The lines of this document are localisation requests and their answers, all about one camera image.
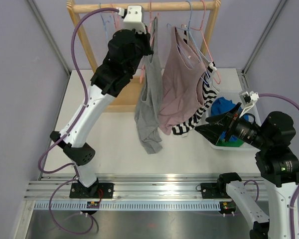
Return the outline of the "green tank top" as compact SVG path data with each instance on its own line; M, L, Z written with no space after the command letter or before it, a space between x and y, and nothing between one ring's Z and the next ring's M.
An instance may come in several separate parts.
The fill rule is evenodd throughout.
M236 139L235 141L224 141L220 140L217 142L217 146L219 147L241 147L244 142L240 139Z

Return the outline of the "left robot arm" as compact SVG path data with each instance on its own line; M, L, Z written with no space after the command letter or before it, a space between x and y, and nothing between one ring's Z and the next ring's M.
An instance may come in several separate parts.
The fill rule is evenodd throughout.
M86 198L93 198L99 189L99 180L88 165L95 150L86 142L87 136L102 112L131 81L141 59L152 54L147 30L122 29L115 32L108 43L103 63L91 78L83 109L77 110L65 128L50 134L52 141L74 163L78 176L75 192Z

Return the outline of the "blue tank top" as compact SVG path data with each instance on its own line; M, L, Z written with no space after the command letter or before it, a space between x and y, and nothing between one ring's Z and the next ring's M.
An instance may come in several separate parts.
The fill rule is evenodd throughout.
M210 115L217 116L224 114L235 107L235 104L231 100L227 100L224 97L217 98L211 108L210 108Z

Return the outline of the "mauve tank top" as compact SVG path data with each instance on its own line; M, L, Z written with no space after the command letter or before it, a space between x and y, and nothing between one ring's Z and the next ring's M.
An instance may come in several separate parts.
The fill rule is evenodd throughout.
M163 97L159 110L159 128L166 134L172 127L189 120L204 106L202 96L202 75L206 68L195 52L171 28L171 46L164 68L162 83Z

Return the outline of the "grey tank top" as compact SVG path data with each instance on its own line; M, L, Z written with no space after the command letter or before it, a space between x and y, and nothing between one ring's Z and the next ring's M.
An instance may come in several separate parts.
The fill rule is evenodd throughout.
M161 65L158 55L158 17L153 21L154 39L153 54L145 56L145 83L142 87L136 109L134 120L141 145L147 154L156 154L162 150L161 137L158 132L160 125L158 113L160 110L163 86Z

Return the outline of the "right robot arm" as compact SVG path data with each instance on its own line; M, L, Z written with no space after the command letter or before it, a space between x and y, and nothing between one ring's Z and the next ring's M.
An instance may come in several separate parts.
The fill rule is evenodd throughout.
M269 213L264 213L248 194L236 172L219 175L215 183L201 183L202 198L231 199L249 225L252 239L298 239L299 219L296 192L299 189L299 160L289 145L296 134L293 119L279 111L269 113L262 125L245 120L238 103L227 113L208 117L195 130L216 144L234 136L258 149L256 165L264 180Z

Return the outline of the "pink wire hanger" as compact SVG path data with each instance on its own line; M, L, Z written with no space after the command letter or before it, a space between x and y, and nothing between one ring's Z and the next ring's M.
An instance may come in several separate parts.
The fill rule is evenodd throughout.
M117 31L120 29L120 16L113 12L112 18L113 18L113 22L114 22L115 31Z

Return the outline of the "light blue wire hanger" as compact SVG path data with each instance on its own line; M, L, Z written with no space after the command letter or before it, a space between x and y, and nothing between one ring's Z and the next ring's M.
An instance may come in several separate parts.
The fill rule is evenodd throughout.
M100 13L102 24L105 31L105 38L106 43L109 42L109 40L112 39L112 35L115 32L115 18L113 12L102 12Z

